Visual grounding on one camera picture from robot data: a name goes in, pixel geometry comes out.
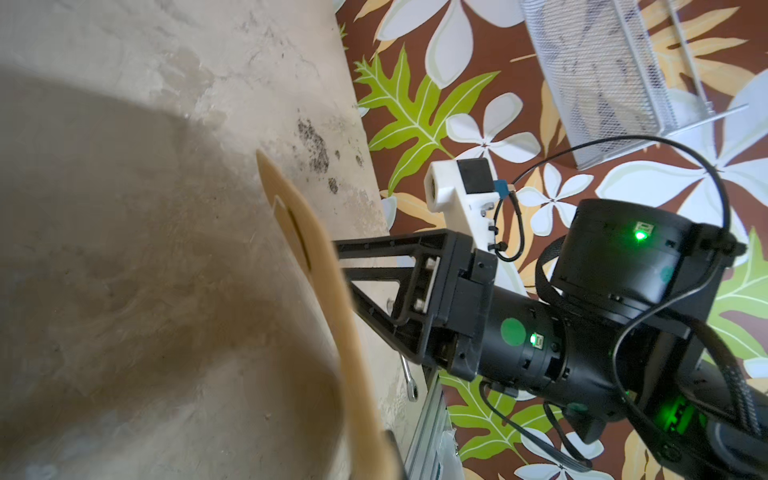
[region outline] white wire mesh basket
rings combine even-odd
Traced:
[[[629,134],[669,137],[735,111],[712,111],[673,8],[670,17],[702,107],[700,117],[683,127],[636,0],[522,0],[521,6],[571,145]],[[583,170],[652,143],[607,142],[574,157]]]

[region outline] screw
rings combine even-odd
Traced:
[[[680,450],[676,449],[673,445],[668,443],[665,443],[661,446],[661,456],[670,462],[679,462],[683,458],[683,456],[680,454]]]
[[[480,216],[484,217],[485,216],[485,212],[487,212],[488,210],[490,210],[492,208],[493,208],[493,203],[492,202],[486,203],[485,205],[480,207]]]

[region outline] green circular sticker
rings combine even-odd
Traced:
[[[525,341],[525,326],[516,318],[502,322],[502,340],[511,346],[520,346]]]
[[[674,267],[673,266],[666,266],[663,269],[661,269],[661,281],[664,283],[669,283],[670,280],[672,280],[672,276],[674,275]]]
[[[568,408],[575,412],[580,412],[580,413],[589,412],[589,408],[585,404],[579,403],[579,402],[569,403]]]

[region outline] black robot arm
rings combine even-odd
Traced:
[[[474,249],[462,233],[433,230],[336,245],[341,259],[415,259],[413,268],[346,269],[357,313],[411,361],[466,380],[481,375],[510,395],[526,389],[560,406],[585,443],[607,422],[628,418],[659,463],[685,478],[765,478],[768,398],[743,384],[733,365],[718,371],[700,361],[703,341],[710,350],[724,348],[702,338],[700,326],[727,262],[715,266],[714,281],[626,335],[616,371],[628,396],[611,375],[611,350],[624,326],[690,289],[715,256],[742,251],[733,241],[724,246],[722,236],[717,227],[661,210],[584,200],[568,235],[539,260],[541,270],[559,257],[551,284],[543,271],[537,275],[548,303],[496,287],[498,259]],[[392,314],[354,280],[397,281]],[[723,381],[724,373],[733,378]],[[757,432],[740,422],[749,412]]]

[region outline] wrench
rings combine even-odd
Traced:
[[[389,315],[392,315],[392,308],[395,305],[395,300],[388,299],[386,301],[386,309]],[[400,354],[400,362],[402,363],[402,373],[406,376],[406,391],[408,393],[408,400],[411,402],[419,401],[419,388],[416,386],[416,382],[411,375],[411,366],[408,364],[408,360]]]
[[[411,375],[411,366],[408,364],[408,360],[400,354],[400,362],[402,362],[402,372],[406,375],[406,390],[408,391],[408,400],[411,402],[419,401],[419,389],[416,387],[416,382]]]

